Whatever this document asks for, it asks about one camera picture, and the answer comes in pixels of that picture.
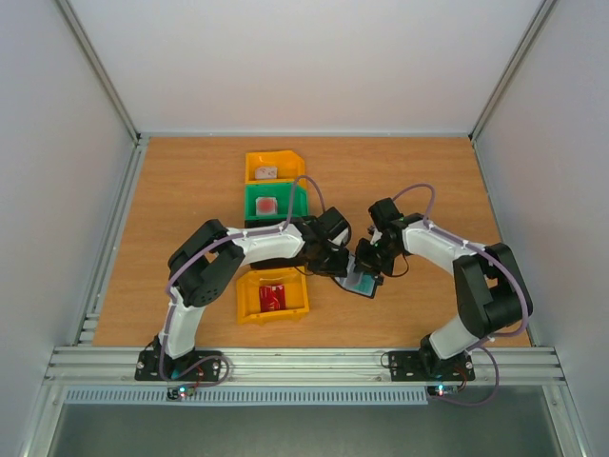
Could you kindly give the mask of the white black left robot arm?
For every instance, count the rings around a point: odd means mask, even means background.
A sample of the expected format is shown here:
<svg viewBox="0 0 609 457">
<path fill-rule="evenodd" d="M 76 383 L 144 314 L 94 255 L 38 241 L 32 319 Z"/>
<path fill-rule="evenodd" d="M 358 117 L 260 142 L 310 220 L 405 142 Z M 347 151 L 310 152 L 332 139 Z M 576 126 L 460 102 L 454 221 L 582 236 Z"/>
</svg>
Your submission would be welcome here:
<svg viewBox="0 0 609 457">
<path fill-rule="evenodd" d="M 245 266 L 287 261 L 318 276 L 347 275 L 350 225 L 334 207 L 319 216 L 289 217 L 257 228 L 228 228 L 205 222 L 170 256 L 167 317 L 159 331 L 157 366 L 170 379 L 191 368 L 195 334 L 205 308 Z"/>
</svg>

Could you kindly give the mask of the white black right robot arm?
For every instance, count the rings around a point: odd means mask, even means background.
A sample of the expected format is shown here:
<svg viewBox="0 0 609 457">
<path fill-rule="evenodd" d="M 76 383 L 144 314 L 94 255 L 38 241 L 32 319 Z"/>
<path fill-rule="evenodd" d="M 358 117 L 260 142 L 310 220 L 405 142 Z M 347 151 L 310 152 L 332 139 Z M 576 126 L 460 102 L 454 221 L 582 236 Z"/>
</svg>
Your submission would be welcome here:
<svg viewBox="0 0 609 457">
<path fill-rule="evenodd" d="M 524 332 L 533 305 L 510 247 L 464 240 L 423 214 L 402 214 L 390 198 L 374 203 L 368 213 L 371 238 L 358 242 L 355 269 L 389 277 L 396 258 L 419 256 L 453 277 L 456 316 L 421 340 L 426 376 L 443 376 L 466 351 L 493 338 Z"/>
</svg>

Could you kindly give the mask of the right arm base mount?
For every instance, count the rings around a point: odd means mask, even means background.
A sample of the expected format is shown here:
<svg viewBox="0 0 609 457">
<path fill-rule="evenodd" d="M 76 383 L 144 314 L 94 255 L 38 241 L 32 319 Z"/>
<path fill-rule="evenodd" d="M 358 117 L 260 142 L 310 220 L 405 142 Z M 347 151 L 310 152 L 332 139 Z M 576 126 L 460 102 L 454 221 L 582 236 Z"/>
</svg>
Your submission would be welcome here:
<svg viewBox="0 0 609 457">
<path fill-rule="evenodd" d="M 424 359 L 418 350 L 392 350 L 383 355 L 393 382 L 474 381 L 476 374 L 470 356 L 464 353 L 449 359 Z"/>
</svg>

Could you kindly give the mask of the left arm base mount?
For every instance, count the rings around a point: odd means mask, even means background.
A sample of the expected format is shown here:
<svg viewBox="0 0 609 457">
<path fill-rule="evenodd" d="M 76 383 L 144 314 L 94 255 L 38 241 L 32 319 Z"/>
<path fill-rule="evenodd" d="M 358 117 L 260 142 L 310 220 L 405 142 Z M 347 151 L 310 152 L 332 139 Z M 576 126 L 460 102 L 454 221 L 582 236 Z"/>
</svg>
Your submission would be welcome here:
<svg viewBox="0 0 609 457">
<path fill-rule="evenodd" d="M 185 356 L 176 360 L 165 355 L 163 369 L 160 369 L 159 348 L 143 350 L 136 363 L 134 379 L 136 381 L 162 382 L 165 374 L 170 382 L 212 383 L 220 380 L 221 369 L 224 363 L 223 353 L 216 350 L 194 349 Z"/>
</svg>

